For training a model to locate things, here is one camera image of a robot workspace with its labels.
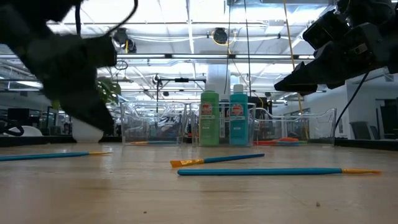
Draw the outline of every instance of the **paintbrush handle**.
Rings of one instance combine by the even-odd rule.
[[[340,168],[180,169],[179,175],[320,175],[341,174]]]
[[[21,155],[21,156],[0,156],[0,161],[17,161],[26,159],[49,159],[60,157],[75,157],[87,156],[89,152],[67,152],[67,153],[53,153],[53,154],[38,154],[38,155]]]
[[[238,160],[238,159],[249,159],[249,158],[255,158],[255,157],[263,157],[264,155],[265,155],[264,153],[260,153],[260,154],[249,154],[249,155],[239,155],[239,156],[212,157],[212,158],[204,159],[204,162],[211,163],[211,162],[233,161],[233,160]]]

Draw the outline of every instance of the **plastic bin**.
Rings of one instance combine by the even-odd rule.
[[[275,116],[256,109],[255,144],[264,146],[332,146],[335,143],[336,109],[323,114]]]
[[[229,143],[229,133],[230,133],[230,125],[229,125],[229,111],[232,107],[230,103],[220,103],[217,108],[213,108],[219,111],[220,117],[215,118],[216,122],[219,122],[219,131],[218,133],[218,144],[202,144],[200,139],[200,123],[201,118],[203,117],[200,114],[200,103],[190,103],[189,105],[189,115],[192,129],[192,145],[198,147],[250,147],[253,145],[254,139],[254,114],[256,112],[256,105],[254,103],[248,103],[248,143],[245,145],[231,145]]]
[[[133,101],[121,104],[125,145],[179,146],[187,122],[185,103]]]

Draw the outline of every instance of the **workstation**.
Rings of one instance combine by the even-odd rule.
[[[396,1],[40,2],[0,4],[4,223],[396,222]]]

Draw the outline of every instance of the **ceiling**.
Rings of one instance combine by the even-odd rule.
[[[299,58],[295,63],[312,55],[313,49],[301,38],[302,32],[320,14],[330,10],[331,0],[287,0],[287,15],[290,25],[293,54]],[[234,0],[228,7],[224,0],[141,0],[136,14],[123,27],[137,46],[137,54],[123,54],[119,49],[119,59],[129,66],[118,73],[115,68],[102,68],[98,76],[112,76],[121,82],[123,97],[128,100],[148,100],[154,92],[141,91],[154,87],[152,78],[206,78],[209,64],[226,64],[228,47],[218,45],[211,37],[216,27],[229,31],[229,53],[242,55],[228,60],[228,68],[237,82],[248,82],[250,75],[252,89],[264,95],[273,91],[273,84],[292,71],[288,30],[285,23],[283,0],[246,0],[246,13],[243,0]],[[83,37],[104,34],[129,14],[133,0],[85,1],[81,7],[81,33]],[[75,11],[72,9],[63,22],[49,22],[49,27],[58,33],[75,33]],[[9,65],[22,66],[12,52],[0,45],[0,60]],[[178,58],[154,58],[153,55],[193,54]],[[198,54],[210,56],[200,58]],[[224,55],[223,58],[213,54]],[[188,89],[186,92],[170,92],[165,99],[195,99],[200,95],[201,83],[170,82],[164,90]],[[284,93],[274,93],[278,100]]]

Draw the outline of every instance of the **desk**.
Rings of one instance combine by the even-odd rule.
[[[111,156],[0,162],[1,223],[397,223],[398,153],[53,144],[1,154],[110,151]],[[363,167],[382,175],[179,177],[171,159],[265,152],[190,167]]]

